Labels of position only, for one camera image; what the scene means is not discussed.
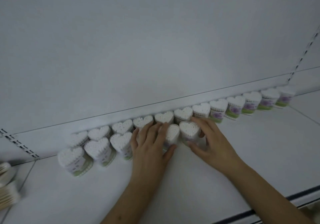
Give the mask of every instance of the white metal panel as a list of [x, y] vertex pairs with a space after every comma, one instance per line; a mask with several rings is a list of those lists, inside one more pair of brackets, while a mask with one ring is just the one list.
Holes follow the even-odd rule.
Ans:
[[320, 91], [294, 97], [290, 106], [320, 124]]
[[[30, 172], [30, 169], [32, 168], [33, 164], [34, 164], [34, 162], [28, 162], [28, 163], [24, 163], [24, 164], [15, 166], [15, 168], [17, 169], [15, 180], [17, 183], [17, 189], [20, 191], [22, 198], [25, 197], [25, 190], [22, 189], [22, 185], [24, 183], [24, 180], [28, 176], [28, 173]], [[5, 216], [5, 214], [7, 213], [8, 209], [9, 208], [0, 210], [0, 223], [2, 223], [2, 220]]]
[[34, 158], [5, 137], [0, 138], [0, 162], [9, 161], [15, 165], [25, 161], [33, 161]]
[[[219, 128], [246, 163], [284, 196], [318, 186], [320, 126], [292, 108], [224, 119]], [[94, 165], [80, 178], [59, 167], [57, 157], [36, 162], [26, 195], [4, 224], [99, 223], [129, 181], [132, 162], [119, 155], [106, 169]], [[179, 145], [141, 223], [207, 224], [250, 210], [220, 173]]]
[[107, 115], [91, 117], [66, 124], [55, 125], [42, 129], [32, 130], [14, 135], [20, 142], [23, 142], [40, 157], [53, 156], [67, 146], [66, 139], [74, 132], [92, 129], [102, 125], [112, 125], [113, 123], [136, 118], [143, 115], [155, 114], [176, 108], [194, 105], [200, 102], [213, 99], [239, 95], [244, 92], [256, 91], [269, 86], [282, 85], [286, 82], [288, 75], [277, 76], [270, 79], [246, 83], [229, 88], [219, 89], [212, 92], [201, 93], [194, 96], [174, 99], [144, 107], [129, 109]]
[[0, 0], [19, 133], [290, 72], [320, 0]]
[[310, 49], [303, 58], [297, 71], [311, 69], [315, 67], [320, 67], [320, 33], [318, 33], [317, 38], [314, 40]]
[[289, 82], [298, 94], [312, 92], [320, 89], [320, 67], [297, 71]]

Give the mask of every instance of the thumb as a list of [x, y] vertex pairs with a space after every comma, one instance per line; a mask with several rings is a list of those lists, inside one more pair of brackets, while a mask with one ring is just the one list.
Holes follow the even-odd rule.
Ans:
[[165, 165], [168, 164], [171, 157], [174, 155], [174, 150], [177, 148], [177, 145], [171, 145], [169, 149], [166, 151], [166, 153], [163, 155], [164, 163]]
[[206, 152], [200, 149], [195, 143], [188, 141], [188, 145], [192, 152], [196, 154], [198, 157], [200, 157], [202, 160], [206, 157]]

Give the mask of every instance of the plastic container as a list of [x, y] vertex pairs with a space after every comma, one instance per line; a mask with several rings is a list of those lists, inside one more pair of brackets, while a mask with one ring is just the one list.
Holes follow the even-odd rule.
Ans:
[[153, 122], [152, 115], [148, 115], [146, 117], [138, 117], [133, 120], [133, 125], [136, 128], [142, 129], [146, 124]]
[[103, 137], [110, 138], [111, 130], [108, 125], [102, 126], [100, 128], [95, 128], [89, 131], [88, 137], [90, 140], [101, 140]]
[[294, 97], [294, 95], [296, 94], [296, 90], [295, 88], [293, 88], [292, 86], [278, 86], [276, 87], [276, 89], [279, 91], [280, 93], [280, 97], [277, 100], [277, 102], [275, 103], [274, 107], [275, 108], [284, 108], [287, 105], [289, 105], [290, 101], [292, 100], [292, 98]]
[[210, 114], [210, 104], [203, 102], [200, 105], [192, 106], [194, 117], [209, 117]]
[[194, 122], [182, 121], [179, 124], [182, 142], [188, 146], [187, 141], [193, 141], [198, 144], [200, 127]]
[[260, 92], [243, 93], [242, 96], [245, 98], [245, 104], [241, 110], [243, 114], [252, 115], [257, 109], [262, 96]]
[[163, 144], [163, 149], [168, 150], [171, 145], [177, 144], [178, 138], [180, 135], [180, 128], [176, 124], [171, 124], [168, 127], [166, 140]]
[[98, 141], [91, 140], [84, 145], [86, 153], [103, 167], [109, 166], [116, 157], [116, 150], [107, 138]]
[[228, 108], [228, 101], [226, 99], [219, 99], [215, 101], [210, 101], [210, 116], [214, 122], [221, 123], [223, 117], [226, 114]]
[[124, 134], [125, 132], [133, 132], [133, 122], [131, 119], [127, 119], [124, 122], [115, 123], [112, 125], [112, 130], [114, 133]]
[[269, 88], [267, 90], [261, 91], [261, 95], [262, 99], [257, 109], [262, 111], [271, 110], [280, 97], [280, 93], [277, 89], [274, 88]]
[[226, 110], [226, 117], [232, 120], [237, 120], [240, 116], [241, 110], [246, 102], [243, 96], [228, 97], [228, 108]]
[[172, 124], [174, 122], [174, 114], [172, 111], [167, 111], [165, 113], [157, 113], [154, 116], [154, 119], [157, 123], [168, 123]]
[[190, 121], [190, 118], [193, 115], [193, 110], [191, 107], [185, 107], [184, 109], [174, 110], [174, 120], [177, 125], [182, 121]]
[[80, 146], [59, 152], [58, 162], [60, 166], [75, 177], [85, 174], [94, 164], [93, 159]]
[[132, 157], [131, 136], [131, 132], [126, 132], [123, 135], [117, 133], [110, 137], [111, 145], [125, 160], [130, 160]]
[[82, 131], [79, 133], [72, 133], [67, 144], [70, 147], [84, 146], [89, 140], [88, 131]]

